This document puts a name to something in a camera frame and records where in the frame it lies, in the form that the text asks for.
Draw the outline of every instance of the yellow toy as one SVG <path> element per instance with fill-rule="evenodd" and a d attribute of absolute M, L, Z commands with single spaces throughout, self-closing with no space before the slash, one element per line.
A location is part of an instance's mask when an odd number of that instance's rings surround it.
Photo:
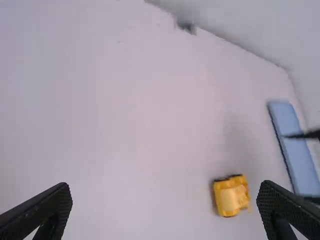
<path fill-rule="evenodd" d="M 250 209 L 248 182 L 244 175 L 216 179 L 212 188 L 219 215 L 234 217 L 240 210 Z"/>

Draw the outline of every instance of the black perforated plastic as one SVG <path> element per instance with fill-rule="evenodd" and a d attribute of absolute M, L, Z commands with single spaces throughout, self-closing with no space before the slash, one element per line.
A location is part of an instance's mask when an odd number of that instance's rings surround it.
<path fill-rule="evenodd" d="M 256 204 L 269 240 L 293 239 L 289 223 L 306 238 L 320 239 L 320 209 L 302 196 L 265 180 Z"/>
<path fill-rule="evenodd" d="M 0 239 L 22 240 L 40 226 L 34 240 L 59 240 L 72 204 L 68 184 L 59 183 L 1 214 Z"/>

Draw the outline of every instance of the blue object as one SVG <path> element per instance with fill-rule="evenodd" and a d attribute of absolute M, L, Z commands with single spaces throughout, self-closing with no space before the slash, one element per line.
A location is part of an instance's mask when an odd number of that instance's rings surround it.
<path fill-rule="evenodd" d="M 320 182 L 306 140 L 283 137 L 302 132 L 294 107 L 288 102 L 276 100 L 269 101 L 267 107 L 294 193 L 320 196 Z"/>

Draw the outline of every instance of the white surface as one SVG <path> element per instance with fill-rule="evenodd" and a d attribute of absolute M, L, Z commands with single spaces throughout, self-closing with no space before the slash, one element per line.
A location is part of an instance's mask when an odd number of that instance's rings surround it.
<path fill-rule="evenodd" d="M 320 1 L 147 0 L 286 69 L 309 128 L 320 126 Z M 316 144 L 318 159 L 320 145 Z M 316 162 L 320 171 L 320 161 Z"/>
<path fill-rule="evenodd" d="M 5 1 L 0 31 L 1 212 L 65 181 L 64 239 L 266 237 L 259 185 L 290 188 L 266 100 L 302 116 L 283 69 L 144 2 Z M 253 212 L 223 218 L 231 173 Z"/>

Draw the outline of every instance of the floor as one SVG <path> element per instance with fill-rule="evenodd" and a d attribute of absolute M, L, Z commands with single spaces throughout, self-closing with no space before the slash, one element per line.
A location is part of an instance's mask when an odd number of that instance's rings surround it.
<path fill-rule="evenodd" d="M 260 183 L 291 188 L 266 101 L 304 125 L 283 69 L 142 1 L 20 4 L 0 14 L 0 212 L 67 182 L 65 239 L 266 238 Z M 223 218 L 209 183 L 232 173 L 253 210 Z"/>

